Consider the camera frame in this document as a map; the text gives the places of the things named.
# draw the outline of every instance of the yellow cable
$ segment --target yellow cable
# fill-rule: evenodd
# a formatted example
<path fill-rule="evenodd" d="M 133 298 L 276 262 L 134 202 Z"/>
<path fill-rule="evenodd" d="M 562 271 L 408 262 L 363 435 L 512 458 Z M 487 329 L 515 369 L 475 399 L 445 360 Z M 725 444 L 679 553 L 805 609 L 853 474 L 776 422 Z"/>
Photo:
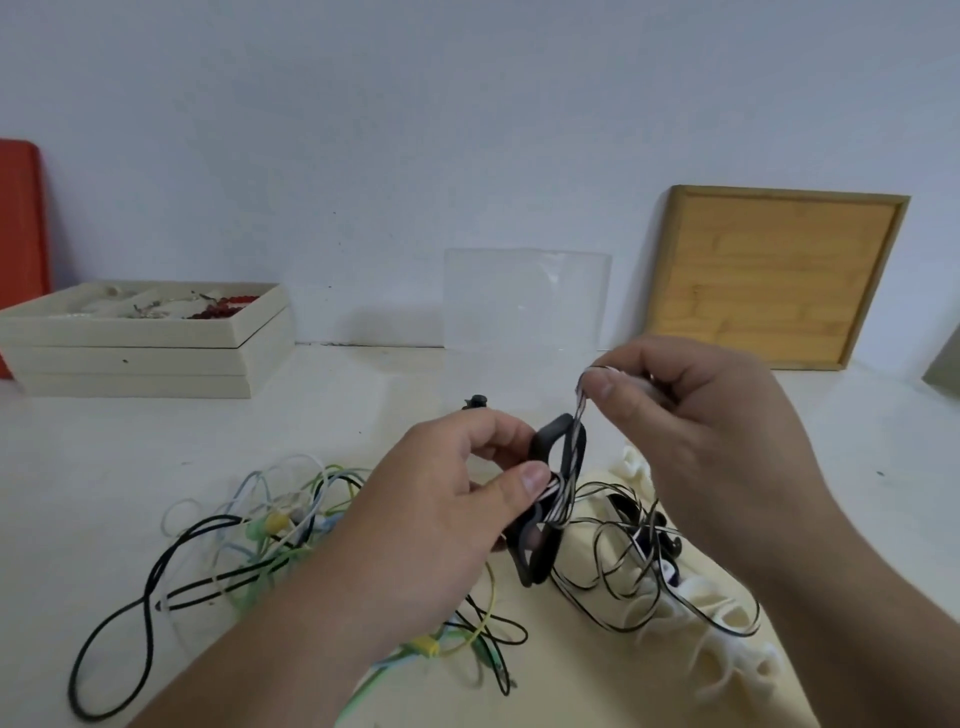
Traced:
<path fill-rule="evenodd" d="M 473 644 L 487 627 L 487 622 L 490 621 L 490 615 L 493 613 L 493 607 L 496 606 L 496 579 L 493 577 L 493 569 L 490 566 L 490 562 L 488 561 L 484 564 L 484 566 L 487 567 L 487 574 L 490 577 L 490 604 L 487 605 L 487 614 L 483 616 L 483 618 L 480 620 L 480 623 L 477 624 L 476 629 L 474 629 L 465 640 L 455 647 L 441 650 L 440 654 L 438 655 L 439 657 L 448 657 L 454 652 L 459 652 L 464 647 L 468 647 Z"/>

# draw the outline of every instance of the orange board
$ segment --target orange board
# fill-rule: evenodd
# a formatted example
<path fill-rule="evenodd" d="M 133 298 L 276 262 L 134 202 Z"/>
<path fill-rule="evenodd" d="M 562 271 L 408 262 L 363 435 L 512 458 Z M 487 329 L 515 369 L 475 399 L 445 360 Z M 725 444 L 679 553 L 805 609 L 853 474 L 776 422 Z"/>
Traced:
<path fill-rule="evenodd" d="M 0 139 L 0 308 L 50 293 L 40 152 Z M 0 376 L 10 371 L 0 359 Z"/>
<path fill-rule="evenodd" d="M 647 330 L 843 369 L 908 197 L 676 186 Z"/>

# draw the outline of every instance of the wooden board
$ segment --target wooden board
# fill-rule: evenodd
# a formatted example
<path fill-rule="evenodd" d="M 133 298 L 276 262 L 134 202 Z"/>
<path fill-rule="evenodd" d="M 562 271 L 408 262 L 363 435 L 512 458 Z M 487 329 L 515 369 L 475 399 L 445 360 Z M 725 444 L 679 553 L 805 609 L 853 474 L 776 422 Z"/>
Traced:
<path fill-rule="evenodd" d="M 843 369 L 909 199 L 677 185 L 646 330 Z"/>

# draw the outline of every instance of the finger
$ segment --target finger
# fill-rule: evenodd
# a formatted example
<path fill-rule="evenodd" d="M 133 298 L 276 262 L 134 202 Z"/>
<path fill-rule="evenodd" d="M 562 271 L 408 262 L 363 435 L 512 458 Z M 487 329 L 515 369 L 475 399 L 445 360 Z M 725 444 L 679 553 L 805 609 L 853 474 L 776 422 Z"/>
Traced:
<path fill-rule="evenodd" d="M 506 412 L 487 407 L 463 409 L 436 420 L 466 459 L 474 453 L 501 468 L 524 462 L 534 429 Z"/>
<path fill-rule="evenodd" d="M 533 504 L 550 482 L 550 468 L 539 460 L 510 468 L 478 491 L 461 496 L 471 527 L 494 543 L 513 520 Z"/>
<path fill-rule="evenodd" d="M 594 365 L 614 367 L 632 375 L 649 372 L 672 385 L 683 399 L 711 381 L 738 356 L 738 352 L 693 339 L 644 335 L 605 353 Z"/>
<path fill-rule="evenodd" d="M 604 417 L 641 451 L 664 439 L 676 438 L 685 427 L 692 426 L 651 400 L 623 372 L 591 368 L 584 372 L 581 384 Z"/>

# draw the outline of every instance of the cable connector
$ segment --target cable connector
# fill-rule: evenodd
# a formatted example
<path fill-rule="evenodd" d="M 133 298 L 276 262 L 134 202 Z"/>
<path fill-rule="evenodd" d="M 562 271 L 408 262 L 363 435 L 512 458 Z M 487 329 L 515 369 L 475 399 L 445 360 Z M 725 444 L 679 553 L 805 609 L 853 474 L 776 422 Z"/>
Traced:
<path fill-rule="evenodd" d="M 436 657 L 440 654 L 440 643 L 430 637 L 430 635 L 421 635 L 415 637 L 407 643 L 414 652 L 423 657 Z"/>

